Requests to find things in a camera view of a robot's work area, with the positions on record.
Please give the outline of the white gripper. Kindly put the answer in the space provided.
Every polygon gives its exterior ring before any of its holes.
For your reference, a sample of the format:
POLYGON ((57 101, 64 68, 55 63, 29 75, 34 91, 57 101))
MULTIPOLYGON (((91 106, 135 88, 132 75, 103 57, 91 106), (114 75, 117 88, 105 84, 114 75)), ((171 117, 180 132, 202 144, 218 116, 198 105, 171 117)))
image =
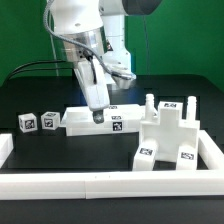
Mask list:
POLYGON ((96 124, 104 122, 103 109, 110 104, 104 71, 97 59, 77 63, 76 77, 96 124))

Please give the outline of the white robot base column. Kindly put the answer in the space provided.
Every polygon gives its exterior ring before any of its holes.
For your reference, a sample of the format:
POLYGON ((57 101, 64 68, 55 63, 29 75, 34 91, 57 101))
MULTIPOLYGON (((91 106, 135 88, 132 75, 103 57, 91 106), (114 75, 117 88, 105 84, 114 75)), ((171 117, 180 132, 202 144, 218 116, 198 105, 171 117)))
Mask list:
POLYGON ((125 47, 125 24, 123 15, 102 16, 106 35, 107 52, 102 56, 109 73, 109 83, 120 89, 130 88, 136 75, 131 71, 131 54, 125 47))

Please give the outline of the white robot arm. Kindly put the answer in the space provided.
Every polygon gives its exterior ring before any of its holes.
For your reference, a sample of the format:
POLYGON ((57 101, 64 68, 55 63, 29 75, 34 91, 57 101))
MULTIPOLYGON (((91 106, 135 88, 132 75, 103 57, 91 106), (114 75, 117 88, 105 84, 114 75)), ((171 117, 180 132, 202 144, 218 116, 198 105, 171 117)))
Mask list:
POLYGON ((124 18, 152 14, 162 0, 46 0, 43 24, 73 64, 93 121, 104 121, 110 105, 106 77, 129 88, 136 75, 122 42, 124 18))

